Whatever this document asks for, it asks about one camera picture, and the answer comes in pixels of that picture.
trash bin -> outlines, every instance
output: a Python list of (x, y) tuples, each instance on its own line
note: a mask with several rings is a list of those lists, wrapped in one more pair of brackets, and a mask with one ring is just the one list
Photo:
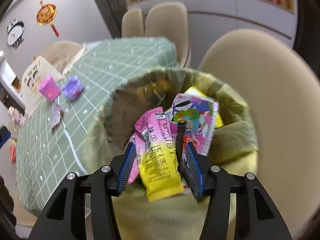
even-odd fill
[[(229, 85), (211, 74), (192, 69), (155, 67), (137, 72), (113, 91), (95, 117), (79, 156), (88, 172), (109, 164), (123, 152), (134, 132), (134, 124), (147, 110), (167, 110), (178, 93), (195, 86), (219, 102), (224, 126), (215, 129), (208, 156), (229, 173), (244, 175), (257, 170), (257, 138), (250, 110)], [(113, 198), (122, 239), (197, 239), (207, 212), (208, 199), (197, 203), (192, 194), (148, 202), (145, 188), (137, 179)], [(235, 217), (231, 196), (230, 218)]]

pink gift box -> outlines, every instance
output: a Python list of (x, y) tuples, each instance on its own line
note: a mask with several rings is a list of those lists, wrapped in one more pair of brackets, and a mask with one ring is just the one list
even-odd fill
[(53, 80), (52, 76), (47, 76), (39, 86), (39, 92), (50, 102), (53, 102), (61, 93), (61, 89)]

yellow packaging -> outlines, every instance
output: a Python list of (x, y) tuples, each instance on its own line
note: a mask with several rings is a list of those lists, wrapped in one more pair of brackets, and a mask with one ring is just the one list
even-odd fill
[(162, 107), (145, 112), (134, 126), (138, 168), (148, 200), (182, 193), (175, 142)]

green tablecloth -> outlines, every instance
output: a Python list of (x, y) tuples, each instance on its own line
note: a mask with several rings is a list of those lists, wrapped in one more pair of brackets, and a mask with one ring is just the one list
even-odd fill
[[(158, 65), (176, 65), (175, 46), (166, 38), (106, 40), (74, 64), (69, 75), (80, 78), (84, 92), (74, 102), (63, 93), (56, 100), (64, 110), (63, 124), (52, 132), (53, 103), (43, 100), (20, 129), (17, 186), (26, 210), (38, 215), (67, 173), (86, 174), (83, 139), (100, 105), (111, 102), (111, 92), (140, 69)], [(87, 196), (86, 215), (89, 212)]]

colorful packaging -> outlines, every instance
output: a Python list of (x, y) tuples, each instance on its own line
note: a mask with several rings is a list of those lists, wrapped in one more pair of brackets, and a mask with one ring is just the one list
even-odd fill
[[(134, 134), (130, 136), (129, 141), (127, 142), (127, 145), (125, 146), (124, 150), (127, 148), (130, 142), (132, 142), (134, 146), (136, 146)], [(135, 157), (132, 165), (132, 169), (129, 175), (128, 184), (131, 184), (132, 182), (134, 182), (134, 180), (136, 179), (136, 177), (138, 177), (138, 175), (139, 175), (139, 168), (138, 168), (137, 157)]]
[(9, 152), (10, 152), (10, 161), (12, 163), (15, 163), (17, 158), (17, 148), (14, 145), (11, 145), (9, 148)]
[[(193, 96), (200, 96), (203, 98), (206, 98), (207, 95), (202, 93), (198, 88), (196, 88), (195, 86), (189, 87), (188, 90), (186, 92), (184, 92), (184, 94), (186, 95), (193, 95)], [(217, 116), (216, 116), (216, 123), (215, 123), (215, 128), (220, 128), (223, 126), (223, 121), (222, 118), (219, 114), (219, 112), (217, 112)]]
[(177, 135), (178, 121), (187, 121), (183, 156), (185, 156), (185, 145), (190, 141), (199, 154), (208, 154), (218, 107), (219, 103), (208, 97), (204, 98), (188, 94), (178, 94), (175, 97), (172, 108), (166, 111), (165, 116), (167, 120), (170, 120), (173, 140)]
[(49, 121), (51, 129), (55, 128), (61, 122), (61, 111), (62, 107), (58, 104), (55, 104), (55, 107), (52, 110), (52, 117)]
[(175, 142), (162, 107), (145, 112), (134, 126), (138, 168), (148, 200), (182, 193)]

